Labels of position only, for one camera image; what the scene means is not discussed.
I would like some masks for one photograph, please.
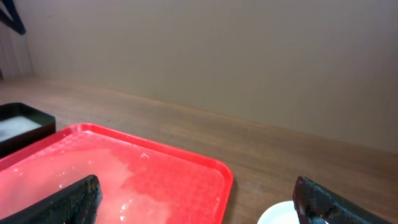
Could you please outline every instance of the black tray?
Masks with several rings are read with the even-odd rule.
[[[23,103],[0,105],[0,121],[16,116],[24,116],[40,124],[41,127],[0,141],[0,159],[55,133],[55,118],[53,116]]]

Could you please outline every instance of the wooden table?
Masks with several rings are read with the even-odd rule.
[[[54,115],[58,129],[97,123],[225,162],[235,181],[224,223],[257,223],[292,199],[299,175],[398,223],[398,153],[76,83],[1,81],[0,104],[14,101]]]

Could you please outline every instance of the black object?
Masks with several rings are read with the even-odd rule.
[[[26,33],[26,29],[18,15],[17,9],[15,8],[14,1],[13,0],[0,0],[0,1],[2,1],[2,3],[6,7],[8,13],[12,18],[12,20],[8,18],[7,14],[0,9],[0,22],[3,22],[6,26],[10,27],[18,34],[24,35]]]
[[[55,133],[55,118],[53,116],[23,103],[0,105],[0,121],[16,116],[24,116],[40,124],[41,127],[0,141],[0,159]]]
[[[306,177],[297,178],[293,201],[300,224],[389,223]]]
[[[94,224],[101,199],[100,182],[89,175],[0,224]]]

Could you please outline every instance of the white plate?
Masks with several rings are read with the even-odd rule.
[[[293,201],[281,202],[268,208],[257,224],[300,224]]]

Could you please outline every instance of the red tray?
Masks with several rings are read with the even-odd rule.
[[[221,223],[233,183],[215,159],[76,124],[0,160],[0,219],[88,174],[103,191],[96,223]]]

